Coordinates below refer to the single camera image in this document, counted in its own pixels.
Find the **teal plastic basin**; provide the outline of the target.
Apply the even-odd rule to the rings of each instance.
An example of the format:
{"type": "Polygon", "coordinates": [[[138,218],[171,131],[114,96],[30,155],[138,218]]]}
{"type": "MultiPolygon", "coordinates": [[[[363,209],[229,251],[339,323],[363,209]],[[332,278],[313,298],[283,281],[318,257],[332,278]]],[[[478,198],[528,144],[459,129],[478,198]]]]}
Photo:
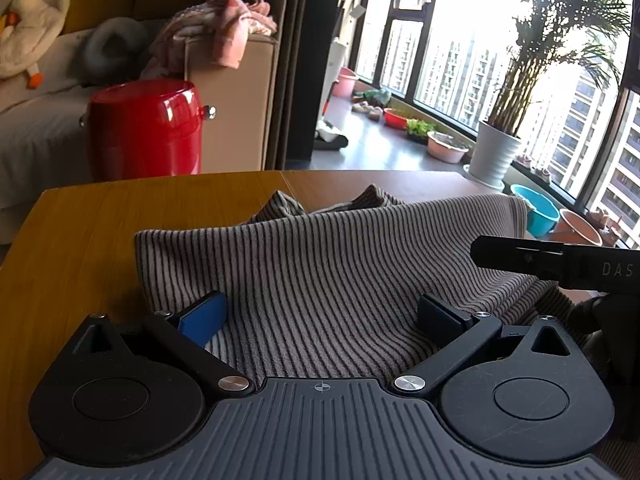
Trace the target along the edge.
{"type": "Polygon", "coordinates": [[[527,215],[527,231],[533,237],[548,235],[560,220],[560,212],[548,197],[526,188],[524,185],[512,184],[513,195],[522,198],[529,203],[527,215]]]}

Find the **red bowl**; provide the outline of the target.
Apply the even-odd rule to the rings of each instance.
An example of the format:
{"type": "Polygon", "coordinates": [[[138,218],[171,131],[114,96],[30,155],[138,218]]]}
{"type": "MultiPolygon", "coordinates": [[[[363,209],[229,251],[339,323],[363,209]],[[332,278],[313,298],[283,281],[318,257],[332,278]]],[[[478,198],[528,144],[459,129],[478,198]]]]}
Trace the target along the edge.
{"type": "Polygon", "coordinates": [[[390,127],[396,130],[407,129],[407,118],[399,115],[397,113],[397,110],[393,110],[392,108],[386,108],[384,110],[384,120],[385,120],[385,125],[387,127],[390,127]]]}

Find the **tall green potted plant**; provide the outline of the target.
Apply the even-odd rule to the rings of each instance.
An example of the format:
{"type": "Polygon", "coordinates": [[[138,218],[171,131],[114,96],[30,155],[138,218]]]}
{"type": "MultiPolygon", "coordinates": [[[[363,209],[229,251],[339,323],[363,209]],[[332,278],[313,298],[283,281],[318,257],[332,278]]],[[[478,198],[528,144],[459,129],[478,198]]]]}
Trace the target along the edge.
{"type": "Polygon", "coordinates": [[[619,82],[616,41],[631,31],[625,0],[521,0],[518,36],[486,124],[517,136],[540,78],[552,66],[577,65],[597,88],[619,82]]]}

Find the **grey neck pillow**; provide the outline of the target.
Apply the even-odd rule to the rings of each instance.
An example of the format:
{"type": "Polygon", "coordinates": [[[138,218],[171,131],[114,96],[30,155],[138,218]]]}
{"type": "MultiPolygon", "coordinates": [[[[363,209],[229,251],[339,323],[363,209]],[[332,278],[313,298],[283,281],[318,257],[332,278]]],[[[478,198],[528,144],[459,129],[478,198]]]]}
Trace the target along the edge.
{"type": "Polygon", "coordinates": [[[109,18],[92,32],[82,51],[82,64],[92,79],[121,70],[146,45],[148,32],[133,18],[109,18]]]}

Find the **grey sofa bed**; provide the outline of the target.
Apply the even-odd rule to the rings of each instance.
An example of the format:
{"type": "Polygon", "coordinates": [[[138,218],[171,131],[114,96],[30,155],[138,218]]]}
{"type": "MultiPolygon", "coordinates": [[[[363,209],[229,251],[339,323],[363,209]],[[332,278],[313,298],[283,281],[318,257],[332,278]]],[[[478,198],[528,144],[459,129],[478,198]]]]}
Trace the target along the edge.
{"type": "Polygon", "coordinates": [[[1,83],[1,243],[9,245],[41,193],[92,181],[79,119],[103,84],[81,53],[90,29],[59,36],[39,61],[36,90],[19,74],[1,83]]]}

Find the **green leafy vegetables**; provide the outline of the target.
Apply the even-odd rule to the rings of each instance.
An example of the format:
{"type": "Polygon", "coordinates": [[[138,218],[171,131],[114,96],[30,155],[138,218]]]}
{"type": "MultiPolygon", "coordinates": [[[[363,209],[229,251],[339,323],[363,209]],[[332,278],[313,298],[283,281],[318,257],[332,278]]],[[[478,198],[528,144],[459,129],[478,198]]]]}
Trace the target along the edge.
{"type": "Polygon", "coordinates": [[[436,125],[421,119],[408,119],[406,131],[408,138],[413,142],[426,143],[428,134],[436,130],[436,125]]]}

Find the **pink plastic bucket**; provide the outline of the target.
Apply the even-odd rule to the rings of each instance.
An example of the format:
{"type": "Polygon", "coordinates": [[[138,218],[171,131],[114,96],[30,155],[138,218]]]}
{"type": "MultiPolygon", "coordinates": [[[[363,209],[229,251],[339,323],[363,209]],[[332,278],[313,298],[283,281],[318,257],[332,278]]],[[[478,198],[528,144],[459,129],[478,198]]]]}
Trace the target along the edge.
{"type": "Polygon", "coordinates": [[[602,246],[600,233],[586,219],[567,208],[560,209],[559,221],[548,239],[567,244],[602,246]]]}

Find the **pink fluffy slippers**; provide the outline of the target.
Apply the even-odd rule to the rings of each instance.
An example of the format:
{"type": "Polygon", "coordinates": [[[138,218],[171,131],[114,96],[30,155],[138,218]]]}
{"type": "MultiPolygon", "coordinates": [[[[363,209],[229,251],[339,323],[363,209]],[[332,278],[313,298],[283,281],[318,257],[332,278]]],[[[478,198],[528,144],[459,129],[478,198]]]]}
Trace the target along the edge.
{"type": "Polygon", "coordinates": [[[384,110],[379,106],[374,106],[366,101],[352,104],[354,113],[366,115],[372,122],[379,122],[383,117],[384,110]]]}

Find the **grey striped knit garment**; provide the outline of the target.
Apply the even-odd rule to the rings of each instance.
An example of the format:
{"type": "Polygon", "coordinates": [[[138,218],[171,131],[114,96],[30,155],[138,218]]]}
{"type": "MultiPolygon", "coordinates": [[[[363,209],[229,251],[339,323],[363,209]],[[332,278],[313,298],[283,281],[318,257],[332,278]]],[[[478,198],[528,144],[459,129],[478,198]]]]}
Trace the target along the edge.
{"type": "Polygon", "coordinates": [[[506,324],[567,317],[572,303],[554,283],[471,259],[481,235],[523,237],[527,215],[502,194],[407,204],[370,185],[309,212],[279,192],[238,226],[141,231],[134,247],[151,309],[177,313],[224,295],[226,322],[206,348],[255,382],[388,382],[434,352],[418,326],[424,294],[506,324]]]}

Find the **pink clothes pile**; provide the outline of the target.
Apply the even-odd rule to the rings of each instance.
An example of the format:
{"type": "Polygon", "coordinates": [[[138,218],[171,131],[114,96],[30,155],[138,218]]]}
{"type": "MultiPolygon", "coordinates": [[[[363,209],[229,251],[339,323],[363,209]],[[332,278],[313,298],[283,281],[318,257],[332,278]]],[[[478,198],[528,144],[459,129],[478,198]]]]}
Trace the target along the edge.
{"type": "Polygon", "coordinates": [[[176,13],[149,47],[151,58],[141,79],[173,77],[181,74],[184,48],[189,39],[212,36],[212,62],[237,70],[244,56],[248,37],[270,37],[278,30],[265,0],[206,0],[176,13]]]}

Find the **white goose plush toy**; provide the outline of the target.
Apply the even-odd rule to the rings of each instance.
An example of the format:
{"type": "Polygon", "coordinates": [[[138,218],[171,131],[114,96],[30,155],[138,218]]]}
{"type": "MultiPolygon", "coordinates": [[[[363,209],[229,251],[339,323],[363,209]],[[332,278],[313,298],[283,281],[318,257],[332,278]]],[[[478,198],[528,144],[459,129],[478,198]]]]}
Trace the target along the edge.
{"type": "Polygon", "coordinates": [[[44,0],[12,0],[1,17],[1,78],[27,75],[27,88],[43,82],[38,61],[62,32],[70,0],[50,6],[44,0]]]}

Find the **pink basin far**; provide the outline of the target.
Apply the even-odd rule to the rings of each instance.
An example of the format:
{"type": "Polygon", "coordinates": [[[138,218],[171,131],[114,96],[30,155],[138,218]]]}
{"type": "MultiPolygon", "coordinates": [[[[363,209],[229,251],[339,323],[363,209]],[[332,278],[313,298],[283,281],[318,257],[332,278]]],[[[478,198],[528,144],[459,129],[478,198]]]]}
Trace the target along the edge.
{"type": "Polygon", "coordinates": [[[350,98],[357,81],[358,76],[350,68],[343,66],[338,73],[332,94],[338,98],[350,98]]]}

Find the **pink bowl planter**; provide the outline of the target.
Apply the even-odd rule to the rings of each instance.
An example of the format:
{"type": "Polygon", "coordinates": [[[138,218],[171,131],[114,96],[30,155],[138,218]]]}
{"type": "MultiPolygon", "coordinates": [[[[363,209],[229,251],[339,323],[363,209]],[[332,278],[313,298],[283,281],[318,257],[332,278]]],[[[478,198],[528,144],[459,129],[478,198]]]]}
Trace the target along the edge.
{"type": "Polygon", "coordinates": [[[469,148],[450,134],[430,131],[427,133],[427,153],[441,162],[458,164],[469,153],[469,148]]]}

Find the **white ribbed plant pot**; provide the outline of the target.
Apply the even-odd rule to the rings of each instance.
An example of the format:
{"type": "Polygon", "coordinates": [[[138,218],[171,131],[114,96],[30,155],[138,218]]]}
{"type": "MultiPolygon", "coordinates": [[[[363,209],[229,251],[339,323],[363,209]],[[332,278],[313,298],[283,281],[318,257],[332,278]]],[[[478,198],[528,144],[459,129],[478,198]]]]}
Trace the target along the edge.
{"type": "Polygon", "coordinates": [[[468,176],[482,185],[502,191],[503,178],[521,148],[517,136],[504,133],[486,122],[478,127],[468,176]]]}

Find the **white vacuum cleaner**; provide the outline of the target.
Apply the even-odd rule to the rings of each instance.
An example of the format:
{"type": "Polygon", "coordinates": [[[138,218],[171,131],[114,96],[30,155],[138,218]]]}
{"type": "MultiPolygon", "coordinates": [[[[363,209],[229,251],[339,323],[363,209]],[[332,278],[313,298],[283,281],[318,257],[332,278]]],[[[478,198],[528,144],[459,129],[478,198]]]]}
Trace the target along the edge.
{"type": "Polygon", "coordinates": [[[315,151],[339,151],[348,145],[348,140],[341,133],[341,130],[326,119],[326,111],[329,108],[333,89],[340,79],[340,71],[347,50],[346,44],[341,42],[340,39],[344,23],[349,18],[358,20],[364,12],[366,10],[360,4],[360,0],[338,0],[332,42],[330,44],[328,62],[326,62],[326,72],[324,73],[320,110],[317,125],[314,129],[315,151]]]}

